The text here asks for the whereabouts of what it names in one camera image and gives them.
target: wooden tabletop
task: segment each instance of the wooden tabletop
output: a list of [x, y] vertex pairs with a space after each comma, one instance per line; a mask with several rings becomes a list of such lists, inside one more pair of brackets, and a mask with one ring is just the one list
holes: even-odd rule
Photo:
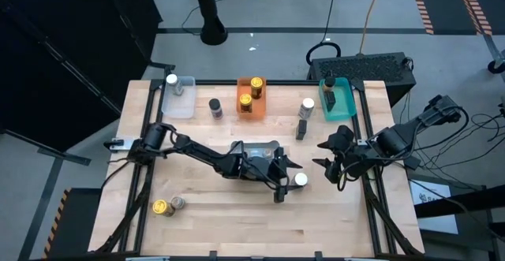
[[[138, 137], [148, 97], [149, 81], [131, 81], [125, 99], [118, 137]], [[219, 152], [226, 152], [234, 140], [246, 143], [277, 140], [293, 162], [306, 173], [309, 184], [301, 191], [290, 192], [284, 203], [273, 202], [272, 190], [263, 183], [227, 180], [212, 167], [185, 155], [156, 159], [150, 205], [157, 199], [180, 196], [185, 207], [173, 217], [155, 215], [151, 208], [146, 218], [142, 255], [208, 255], [216, 250], [220, 256], [314, 256], [372, 257], [365, 198], [361, 181], [348, 182], [343, 192], [324, 177], [324, 168], [312, 158], [332, 158], [331, 152], [316, 147], [339, 125], [352, 128], [351, 121], [326, 122], [317, 86], [267, 86], [267, 116], [263, 121], [240, 121], [235, 111], [235, 86], [198, 86], [196, 111], [191, 119], [171, 119], [179, 133]], [[394, 124], [383, 82], [365, 82], [366, 96], [375, 132]], [[298, 108], [304, 98], [313, 98], [315, 110], [308, 120], [302, 141], [296, 141]], [[355, 92], [361, 134], [366, 134], [359, 95]], [[159, 92], [151, 120], [155, 119]], [[208, 101], [221, 101], [224, 117], [212, 119]], [[123, 158], [125, 152], [111, 159]], [[108, 174], [121, 163], [112, 163]], [[89, 249], [97, 249], [114, 231], [124, 216], [133, 173], [128, 166], [103, 190]], [[415, 248], [424, 251], [403, 168], [390, 165], [384, 169], [383, 181], [391, 217]], [[383, 223], [377, 215], [381, 248], [387, 252]], [[127, 249], [133, 248], [137, 218], [132, 222]]]

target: teal container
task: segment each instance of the teal container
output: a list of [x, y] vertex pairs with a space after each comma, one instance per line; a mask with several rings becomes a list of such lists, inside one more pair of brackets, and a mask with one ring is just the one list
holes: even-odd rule
[[335, 93], [335, 105], [331, 111], [327, 110], [323, 94], [324, 79], [319, 82], [319, 98], [323, 107], [326, 121], [347, 120], [356, 114], [356, 104], [353, 93], [350, 90], [349, 81], [346, 78], [336, 78], [333, 93]]

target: floor mat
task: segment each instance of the floor mat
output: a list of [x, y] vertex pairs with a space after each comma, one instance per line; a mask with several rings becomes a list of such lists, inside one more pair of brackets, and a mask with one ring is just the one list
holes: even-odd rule
[[426, 32], [505, 35], [505, 0], [416, 0]]
[[475, 35], [479, 31], [467, 0], [416, 0], [426, 32], [435, 35]]

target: gold lid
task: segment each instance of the gold lid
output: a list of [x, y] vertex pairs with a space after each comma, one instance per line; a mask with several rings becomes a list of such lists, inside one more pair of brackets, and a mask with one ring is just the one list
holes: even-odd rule
[[263, 86], [263, 80], [260, 77], [253, 77], [251, 79], [251, 88], [261, 88]]
[[249, 104], [251, 104], [253, 98], [251, 97], [250, 94], [243, 94], [240, 96], [240, 104], [241, 105], [245, 105], [245, 106], [248, 106]]
[[163, 214], [168, 209], [168, 203], [165, 200], [159, 199], [152, 204], [152, 210], [155, 214]]

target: orange bin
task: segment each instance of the orange bin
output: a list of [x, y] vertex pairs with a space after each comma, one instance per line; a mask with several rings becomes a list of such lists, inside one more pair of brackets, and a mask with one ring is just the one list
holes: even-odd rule
[[261, 120], [267, 113], [267, 79], [262, 76], [259, 76], [263, 81], [261, 97], [259, 99], [252, 99], [252, 112], [241, 112], [240, 96], [243, 94], [251, 94], [251, 79], [253, 77], [254, 76], [245, 76], [237, 80], [237, 114], [240, 119]]

